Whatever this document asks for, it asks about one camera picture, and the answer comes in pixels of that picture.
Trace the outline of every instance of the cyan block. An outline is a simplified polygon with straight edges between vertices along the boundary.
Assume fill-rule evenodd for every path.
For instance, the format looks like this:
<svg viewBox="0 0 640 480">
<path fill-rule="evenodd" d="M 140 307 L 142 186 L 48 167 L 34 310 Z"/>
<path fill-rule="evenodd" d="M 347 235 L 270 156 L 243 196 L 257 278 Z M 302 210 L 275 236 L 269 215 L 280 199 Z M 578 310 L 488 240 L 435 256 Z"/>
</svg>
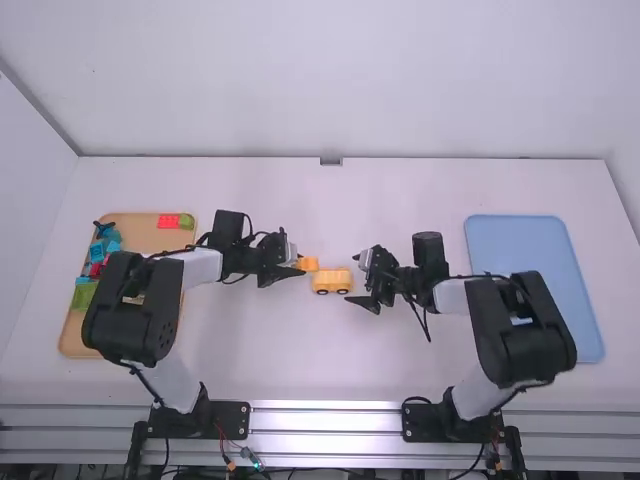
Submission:
<svg viewBox="0 0 640 480">
<path fill-rule="evenodd" d="M 104 249 L 102 242 L 92 243 L 89 247 L 89 258 L 91 263 L 102 263 L 104 261 Z"/>
<path fill-rule="evenodd" d="M 109 239 L 110 242 L 122 243 L 122 235 L 115 228 L 110 228 L 108 232 L 104 234 L 105 238 Z"/>
<path fill-rule="evenodd" d="M 119 252 L 120 251 L 120 242 L 110 241 L 107 246 L 107 253 Z"/>
</svg>

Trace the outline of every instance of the white wall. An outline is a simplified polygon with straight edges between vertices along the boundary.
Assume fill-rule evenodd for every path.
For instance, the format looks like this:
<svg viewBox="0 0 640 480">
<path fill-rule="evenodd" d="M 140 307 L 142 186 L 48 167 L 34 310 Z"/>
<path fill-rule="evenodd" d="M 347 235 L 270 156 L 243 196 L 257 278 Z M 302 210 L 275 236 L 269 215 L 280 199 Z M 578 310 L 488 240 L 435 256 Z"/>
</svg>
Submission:
<svg viewBox="0 0 640 480">
<path fill-rule="evenodd" d="M 0 56 L 87 155 L 606 157 L 640 233 L 639 18 L 633 0 L 0 0 Z"/>
<path fill-rule="evenodd" d="M 0 72 L 0 352 L 78 157 Z"/>
</svg>

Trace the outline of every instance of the blue tray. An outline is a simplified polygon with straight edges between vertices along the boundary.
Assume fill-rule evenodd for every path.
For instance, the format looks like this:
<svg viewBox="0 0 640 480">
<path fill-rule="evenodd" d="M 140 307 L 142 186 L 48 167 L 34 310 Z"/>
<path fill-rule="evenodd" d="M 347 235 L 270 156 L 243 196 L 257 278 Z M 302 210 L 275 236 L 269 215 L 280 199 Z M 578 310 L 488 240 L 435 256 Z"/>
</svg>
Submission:
<svg viewBox="0 0 640 480">
<path fill-rule="evenodd" d="M 472 215 L 465 222 L 473 273 L 537 270 L 576 342 L 578 362 L 596 363 L 604 345 L 564 222 L 553 216 Z"/>
</svg>

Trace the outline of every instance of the toy car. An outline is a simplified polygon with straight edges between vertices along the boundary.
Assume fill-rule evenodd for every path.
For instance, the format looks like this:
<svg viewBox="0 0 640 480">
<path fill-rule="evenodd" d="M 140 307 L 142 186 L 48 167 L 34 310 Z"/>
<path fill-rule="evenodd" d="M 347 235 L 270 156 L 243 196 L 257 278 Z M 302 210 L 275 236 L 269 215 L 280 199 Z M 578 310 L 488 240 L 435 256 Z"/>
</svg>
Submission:
<svg viewBox="0 0 640 480">
<path fill-rule="evenodd" d="M 346 295 L 353 288 L 353 275 L 346 267 L 321 268 L 313 274 L 311 288 L 318 295 L 326 295 L 329 292 Z"/>
</svg>

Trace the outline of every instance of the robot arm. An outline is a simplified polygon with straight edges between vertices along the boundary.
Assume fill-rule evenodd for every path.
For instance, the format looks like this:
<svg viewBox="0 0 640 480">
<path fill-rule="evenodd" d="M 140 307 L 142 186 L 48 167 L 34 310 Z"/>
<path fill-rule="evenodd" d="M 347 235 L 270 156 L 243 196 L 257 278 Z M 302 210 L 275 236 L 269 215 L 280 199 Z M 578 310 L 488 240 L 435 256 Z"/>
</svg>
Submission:
<svg viewBox="0 0 640 480">
<path fill-rule="evenodd" d="M 575 343 L 538 272 L 452 278 L 436 232 L 413 236 L 413 256 L 415 267 L 401 267 L 380 245 L 356 255 L 370 295 L 346 300 L 379 314 L 399 294 L 430 313 L 469 315 L 480 365 L 445 392 L 450 438 L 456 438 L 458 425 L 464 430 L 465 422 L 575 366 Z M 514 325 L 512 317 L 528 320 Z"/>
<path fill-rule="evenodd" d="M 202 397 L 204 386 L 179 352 L 171 351 L 185 290 L 223 281 L 233 273 L 255 274 L 259 288 L 305 273 L 290 268 L 297 249 L 284 229 L 261 232 L 264 237 L 252 247 L 257 235 L 251 226 L 249 235 L 242 237 L 245 217 L 218 210 L 212 231 L 196 245 L 146 256 L 115 252 L 109 259 L 85 315 L 82 340 L 106 360 L 136 374 L 156 406 L 190 414 Z"/>
</svg>

